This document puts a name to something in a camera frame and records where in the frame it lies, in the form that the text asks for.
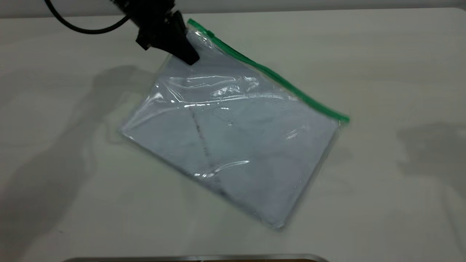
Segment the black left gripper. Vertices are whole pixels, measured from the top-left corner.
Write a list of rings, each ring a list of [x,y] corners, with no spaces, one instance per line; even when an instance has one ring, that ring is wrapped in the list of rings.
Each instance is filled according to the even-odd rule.
[[[187,27],[179,11],[173,12],[173,0],[113,0],[120,11],[130,15],[139,28],[136,42],[144,49],[166,51],[187,65],[200,56],[188,41]]]

